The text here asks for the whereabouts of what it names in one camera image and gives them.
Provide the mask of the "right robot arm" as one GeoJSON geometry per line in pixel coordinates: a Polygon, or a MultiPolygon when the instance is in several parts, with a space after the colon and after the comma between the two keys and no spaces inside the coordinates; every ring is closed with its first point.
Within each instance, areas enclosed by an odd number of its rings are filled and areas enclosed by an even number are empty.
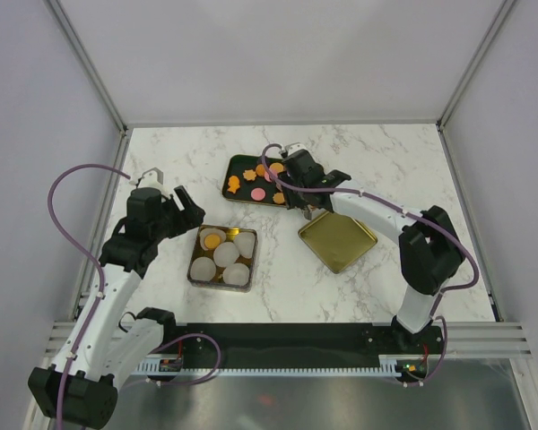
{"type": "Polygon", "coordinates": [[[443,290],[460,266],[474,262],[460,242],[447,212],[434,205],[425,211],[356,188],[351,176],[326,173],[308,150],[281,150],[284,171],[278,175],[290,209],[311,207],[349,217],[393,241],[399,249],[406,283],[404,299],[392,321],[392,342],[409,354],[422,346],[443,290]]]}

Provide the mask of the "orange swirl cookie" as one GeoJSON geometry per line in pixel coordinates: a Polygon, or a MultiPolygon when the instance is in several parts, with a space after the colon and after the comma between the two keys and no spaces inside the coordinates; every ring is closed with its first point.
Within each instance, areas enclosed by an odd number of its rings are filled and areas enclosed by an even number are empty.
{"type": "Polygon", "coordinates": [[[285,198],[283,193],[275,193],[273,195],[273,202],[276,204],[285,204],[285,198]]]}

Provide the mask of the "metal tongs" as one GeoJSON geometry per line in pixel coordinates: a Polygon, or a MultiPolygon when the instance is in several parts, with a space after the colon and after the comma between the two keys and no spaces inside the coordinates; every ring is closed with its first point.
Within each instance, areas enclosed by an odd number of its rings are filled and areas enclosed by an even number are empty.
{"type": "Polygon", "coordinates": [[[313,219],[313,209],[311,207],[306,207],[302,211],[304,219],[311,221],[313,219]]]}

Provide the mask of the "orange dotted biscuit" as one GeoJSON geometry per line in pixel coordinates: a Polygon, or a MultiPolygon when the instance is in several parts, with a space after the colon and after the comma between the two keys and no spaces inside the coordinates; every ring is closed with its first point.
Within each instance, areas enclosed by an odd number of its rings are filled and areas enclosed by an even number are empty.
{"type": "Polygon", "coordinates": [[[206,249],[215,249],[221,244],[222,240],[217,234],[210,234],[204,237],[203,242],[206,249]]]}

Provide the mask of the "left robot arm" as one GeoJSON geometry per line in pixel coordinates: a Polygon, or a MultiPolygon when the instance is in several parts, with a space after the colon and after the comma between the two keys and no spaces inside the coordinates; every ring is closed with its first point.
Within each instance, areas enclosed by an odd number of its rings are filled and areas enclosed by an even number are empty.
{"type": "Polygon", "coordinates": [[[139,287],[160,243],[198,228],[204,210],[184,186],[164,195],[158,184],[136,187],[96,262],[97,284],[64,346],[47,368],[32,370],[28,385],[41,412],[57,423],[103,428],[125,381],[153,350],[178,343],[175,315],[146,307],[119,341],[113,339],[126,305],[139,287]]]}

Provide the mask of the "square gold cookie tin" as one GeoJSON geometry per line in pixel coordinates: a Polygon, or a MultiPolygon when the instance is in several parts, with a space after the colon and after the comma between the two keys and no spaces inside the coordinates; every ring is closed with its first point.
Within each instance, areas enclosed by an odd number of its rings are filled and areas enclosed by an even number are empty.
{"type": "Polygon", "coordinates": [[[187,280],[200,288],[246,293],[252,287],[257,247],[254,229],[202,225],[187,280]]]}

